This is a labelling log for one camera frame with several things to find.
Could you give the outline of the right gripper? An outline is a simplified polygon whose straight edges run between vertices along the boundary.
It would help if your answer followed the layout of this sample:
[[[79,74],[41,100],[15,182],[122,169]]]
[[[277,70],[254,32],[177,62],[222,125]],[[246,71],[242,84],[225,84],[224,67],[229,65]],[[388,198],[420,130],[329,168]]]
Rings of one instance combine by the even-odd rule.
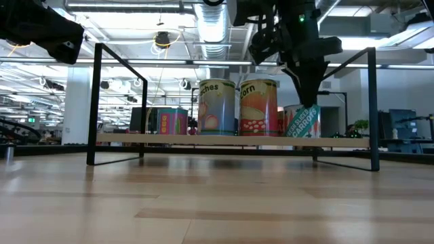
[[[338,37],[308,39],[295,43],[289,34],[279,36],[279,64],[292,79],[300,103],[310,108],[317,103],[317,93],[329,61],[326,56],[342,52]]]

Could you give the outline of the small sliced carrots can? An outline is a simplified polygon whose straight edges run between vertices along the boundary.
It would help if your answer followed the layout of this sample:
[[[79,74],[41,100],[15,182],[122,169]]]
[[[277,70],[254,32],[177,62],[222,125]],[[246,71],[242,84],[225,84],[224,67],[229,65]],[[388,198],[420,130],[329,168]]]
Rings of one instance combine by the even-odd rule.
[[[284,108],[284,133],[291,138],[321,137],[321,108],[314,104],[310,108],[303,105],[289,105]]]

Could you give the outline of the tall corn can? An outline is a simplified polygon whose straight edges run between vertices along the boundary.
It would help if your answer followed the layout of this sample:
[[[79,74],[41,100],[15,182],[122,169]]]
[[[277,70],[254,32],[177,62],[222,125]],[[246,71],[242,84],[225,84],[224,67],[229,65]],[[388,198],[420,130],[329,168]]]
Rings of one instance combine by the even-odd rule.
[[[240,136],[278,136],[277,82],[250,79],[240,87]]]

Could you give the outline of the tall peaches can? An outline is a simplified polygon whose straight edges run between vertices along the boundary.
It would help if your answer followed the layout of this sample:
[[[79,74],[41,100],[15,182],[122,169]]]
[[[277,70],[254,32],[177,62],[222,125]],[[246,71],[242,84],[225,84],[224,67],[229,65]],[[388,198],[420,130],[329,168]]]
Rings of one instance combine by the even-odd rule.
[[[199,135],[234,135],[234,82],[225,79],[206,79],[199,83],[197,129]]]

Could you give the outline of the white pillar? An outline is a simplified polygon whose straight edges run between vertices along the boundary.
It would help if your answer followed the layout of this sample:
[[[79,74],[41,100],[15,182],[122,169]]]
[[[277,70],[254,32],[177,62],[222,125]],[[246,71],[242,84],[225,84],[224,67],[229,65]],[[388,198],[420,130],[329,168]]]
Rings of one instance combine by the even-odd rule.
[[[87,144],[93,68],[69,68],[62,144]]]

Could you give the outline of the ceiling strip light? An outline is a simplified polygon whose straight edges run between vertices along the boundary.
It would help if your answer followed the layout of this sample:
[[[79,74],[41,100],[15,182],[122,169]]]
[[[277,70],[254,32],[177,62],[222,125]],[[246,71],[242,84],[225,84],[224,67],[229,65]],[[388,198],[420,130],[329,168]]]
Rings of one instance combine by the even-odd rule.
[[[193,60],[195,65],[208,65],[208,66],[250,66],[252,62],[249,61],[219,61],[219,60]]]
[[[184,61],[184,60],[128,60],[128,63],[130,63],[130,64],[152,64],[152,65],[158,65],[158,64],[175,65],[175,64],[186,64],[186,61]]]

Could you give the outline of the dark blue workstation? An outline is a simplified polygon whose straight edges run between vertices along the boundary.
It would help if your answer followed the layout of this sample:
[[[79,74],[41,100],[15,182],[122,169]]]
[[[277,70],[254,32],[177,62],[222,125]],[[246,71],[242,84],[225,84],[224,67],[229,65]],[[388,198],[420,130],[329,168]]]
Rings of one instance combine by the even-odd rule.
[[[418,135],[418,121],[428,121],[430,138]],[[378,112],[379,146],[390,153],[422,154],[423,144],[434,144],[434,114],[417,116],[415,110]]]

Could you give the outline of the silver ceiling duct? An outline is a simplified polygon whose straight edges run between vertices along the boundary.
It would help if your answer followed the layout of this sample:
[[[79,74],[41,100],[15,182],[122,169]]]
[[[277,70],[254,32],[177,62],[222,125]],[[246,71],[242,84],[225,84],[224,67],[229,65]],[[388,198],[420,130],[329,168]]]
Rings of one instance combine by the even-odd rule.
[[[224,0],[202,0],[193,6],[203,58],[225,60],[229,50],[229,15]]]

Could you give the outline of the black aluminium rig frame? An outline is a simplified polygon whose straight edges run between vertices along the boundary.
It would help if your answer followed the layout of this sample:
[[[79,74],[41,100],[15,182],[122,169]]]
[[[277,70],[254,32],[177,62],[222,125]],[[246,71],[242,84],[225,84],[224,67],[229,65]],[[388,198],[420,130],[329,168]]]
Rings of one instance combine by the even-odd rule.
[[[16,156],[56,155],[66,153],[85,153],[84,145],[74,146],[16,146]],[[237,155],[237,156],[274,156],[274,157],[308,157],[313,154],[311,150],[263,150],[263,149],[232,149],[232,148],[162,148],[146,147],[145,153],[157,154],[186,154],[186,155]],[[357,157],[370,158],[370,152],[365,150],[356,151],[319,151],[319,157]],[[379,159],[384,161],[397,161],[404,163],[417,163],[434,165],[434,154],[405,154],[398,152],[380,152]]]

